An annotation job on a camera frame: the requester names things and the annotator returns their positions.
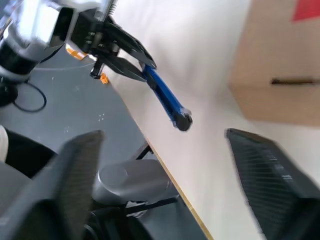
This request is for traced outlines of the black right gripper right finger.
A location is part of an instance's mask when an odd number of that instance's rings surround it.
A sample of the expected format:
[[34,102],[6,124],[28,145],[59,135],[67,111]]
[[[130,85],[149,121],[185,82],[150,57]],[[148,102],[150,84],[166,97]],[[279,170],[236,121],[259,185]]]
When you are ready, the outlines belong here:
[[267,240],[318,240],[320,189],[276,142],[228,128],[243,192]]

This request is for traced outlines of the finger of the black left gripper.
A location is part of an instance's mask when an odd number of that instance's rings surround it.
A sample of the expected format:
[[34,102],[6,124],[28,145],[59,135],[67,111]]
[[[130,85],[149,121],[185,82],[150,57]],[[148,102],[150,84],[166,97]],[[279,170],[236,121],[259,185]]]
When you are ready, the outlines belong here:
[[116,42],[120,49],[124,50],[141,63],[150,66],[151,68],[157,68],[154,59],[142,43],[123,30],[118,24],[109,24],[109,37]]
[[117,74],[140,82],[146,82],[143,73],[125,58],[114,55],[101,55],[99,60]]

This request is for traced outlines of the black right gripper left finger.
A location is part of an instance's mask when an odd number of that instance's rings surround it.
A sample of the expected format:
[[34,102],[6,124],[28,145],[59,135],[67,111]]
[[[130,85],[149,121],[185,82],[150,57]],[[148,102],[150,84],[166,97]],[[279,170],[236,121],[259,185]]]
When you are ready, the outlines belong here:
[[34,178],[0,164],[0,237],[3,240],[80,240],[104,133],[66,142]]

